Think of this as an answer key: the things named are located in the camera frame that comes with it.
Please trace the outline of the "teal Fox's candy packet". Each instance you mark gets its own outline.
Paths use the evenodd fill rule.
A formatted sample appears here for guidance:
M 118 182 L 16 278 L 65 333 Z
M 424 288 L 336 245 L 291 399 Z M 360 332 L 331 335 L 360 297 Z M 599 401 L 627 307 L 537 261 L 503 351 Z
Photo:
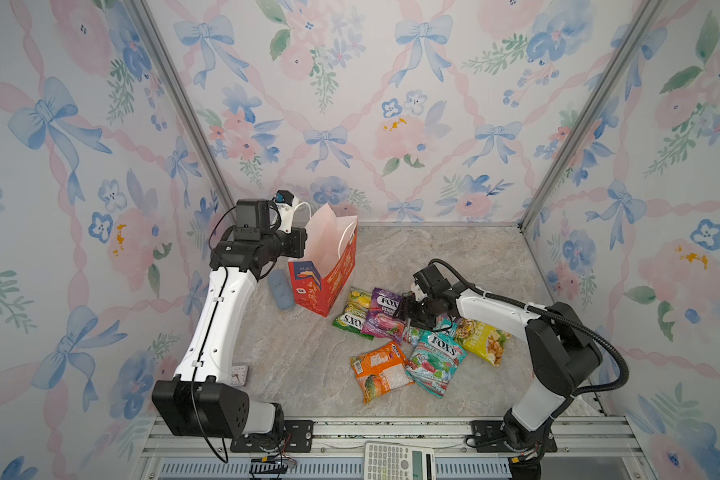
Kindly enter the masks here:
M 424 331 L 406 362 L 406 373 L 417 385 L 442 398 L 466 354 L 450 336 Z

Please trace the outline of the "purple Fox's berries packet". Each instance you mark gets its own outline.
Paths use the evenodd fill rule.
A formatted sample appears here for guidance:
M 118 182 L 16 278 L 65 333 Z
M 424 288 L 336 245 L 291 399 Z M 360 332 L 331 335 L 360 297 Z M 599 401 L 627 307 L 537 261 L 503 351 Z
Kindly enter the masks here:
M 401 343 L 406 326 L 402 318 L 403 304 L 402 295 L 383 288 L 374 288 L 361 333 Z

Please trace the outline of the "red paper gift bag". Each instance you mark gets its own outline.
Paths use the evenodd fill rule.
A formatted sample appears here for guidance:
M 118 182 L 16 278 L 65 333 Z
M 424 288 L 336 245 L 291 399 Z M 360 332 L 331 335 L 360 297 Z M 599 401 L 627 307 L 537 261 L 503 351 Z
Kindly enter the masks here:
M 306 224 L 301 259 L 288 262 L 295 303 L 327 317 L 356 264 L 358 217 L 337 216 L 329 205 L 318 209 Z

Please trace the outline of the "yellow green Fox's packet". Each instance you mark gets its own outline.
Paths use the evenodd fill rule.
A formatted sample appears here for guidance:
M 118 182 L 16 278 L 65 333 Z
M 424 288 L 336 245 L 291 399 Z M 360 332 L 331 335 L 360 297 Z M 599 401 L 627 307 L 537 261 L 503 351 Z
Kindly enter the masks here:
M 344 309 L 333 320 L 332 325 L 341 330 L 357 334 L 364 339 L 372 340 L 372 335 L 363 332 L 370 304 L 370 292 L 351 287 Z

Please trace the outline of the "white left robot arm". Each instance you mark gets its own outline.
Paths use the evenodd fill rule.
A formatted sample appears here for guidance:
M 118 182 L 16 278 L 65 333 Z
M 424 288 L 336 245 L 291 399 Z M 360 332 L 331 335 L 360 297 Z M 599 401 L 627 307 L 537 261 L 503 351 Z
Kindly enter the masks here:
M 234 387 L 231 367 L 247 304 L 265 267 L 304 255 L 306 230 L 292 224 L 298 205 L 291 192 L 280 190 L 271 199 L 243 199 L 234 206 L 233 226 L 210 251 L 208 292 L 189 348 L 173 377 L 156 382 L 152 391 L 173 435 L 283 440 L 281 406 L 254 401 Z

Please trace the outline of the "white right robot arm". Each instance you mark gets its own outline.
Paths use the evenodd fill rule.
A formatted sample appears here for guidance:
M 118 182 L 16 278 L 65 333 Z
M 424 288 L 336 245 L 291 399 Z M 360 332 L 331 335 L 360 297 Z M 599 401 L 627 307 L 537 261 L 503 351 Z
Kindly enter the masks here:
M 465 280 L 452 284 L 430 264 L 414 274 L 397 312 L 409 325 L 434 331 L 443 314 L 495 327 L 527 345 L 534 379 L 504 415 L 492 439 L 516 452 L 540 452 L 551 426 L 580 394 L 582 383 L 602 363 L 592 336 L 562 303 L 551 309 L 484 292 Z

